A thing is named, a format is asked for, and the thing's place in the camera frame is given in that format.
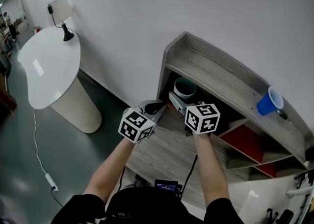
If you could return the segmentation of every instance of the white cube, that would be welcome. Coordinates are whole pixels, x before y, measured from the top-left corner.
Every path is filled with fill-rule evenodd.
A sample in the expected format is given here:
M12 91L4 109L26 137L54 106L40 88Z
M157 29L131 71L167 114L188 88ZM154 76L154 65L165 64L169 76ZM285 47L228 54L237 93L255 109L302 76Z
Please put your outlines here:
M196 105L186 108L185 124L196 134L214 132L220 113L215 104Z
M151 135L156 124L129 108L122 116L118 132L133 143Z

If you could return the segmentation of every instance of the person's right arm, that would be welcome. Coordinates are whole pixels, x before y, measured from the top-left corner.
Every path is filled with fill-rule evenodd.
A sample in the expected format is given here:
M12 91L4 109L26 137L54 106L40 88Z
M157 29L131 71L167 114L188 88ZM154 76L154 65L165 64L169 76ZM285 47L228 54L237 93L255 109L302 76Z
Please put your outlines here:
M228 183L207 134L195 134L194 140L201 173L206 207L218 198L229 199Z

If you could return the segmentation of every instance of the green floor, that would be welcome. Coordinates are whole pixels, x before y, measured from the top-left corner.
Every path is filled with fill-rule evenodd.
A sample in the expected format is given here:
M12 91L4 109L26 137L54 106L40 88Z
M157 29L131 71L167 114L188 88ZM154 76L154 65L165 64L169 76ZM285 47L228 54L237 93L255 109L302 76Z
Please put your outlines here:
M18 106L14 116L0 125L0 217L10 224L48 224L60 209L36 157L33 108L25 71L17 61L19 49L30 36L29 31L21 34L12 49L8 83ZM50 107L36 110L39 157L59 187L55 196L61 204L83 192L93 172L118 144L118 125L127 108L82 72L78 78L102 113L103 124L97 132L81 132Z

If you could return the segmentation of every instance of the black sleeve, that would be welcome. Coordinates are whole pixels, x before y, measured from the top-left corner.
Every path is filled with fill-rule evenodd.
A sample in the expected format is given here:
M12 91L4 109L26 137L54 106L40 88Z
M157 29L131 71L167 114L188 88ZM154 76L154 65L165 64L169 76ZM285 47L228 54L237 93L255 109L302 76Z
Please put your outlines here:
M57 213L52 224L94 223L105 217L105 203L95 195L74 195Z
M243 224L231 201L227 198L218 198L208 205L204 222Z

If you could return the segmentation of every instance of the blue cup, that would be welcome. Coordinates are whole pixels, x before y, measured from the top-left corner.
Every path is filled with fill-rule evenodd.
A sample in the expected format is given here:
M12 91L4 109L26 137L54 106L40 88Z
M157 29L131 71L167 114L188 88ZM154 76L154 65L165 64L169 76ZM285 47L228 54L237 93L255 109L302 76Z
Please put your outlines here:
M280 110L284 107L284 100L281 94L274 88L269 87L268 93L257 104L257 110L261 115Z

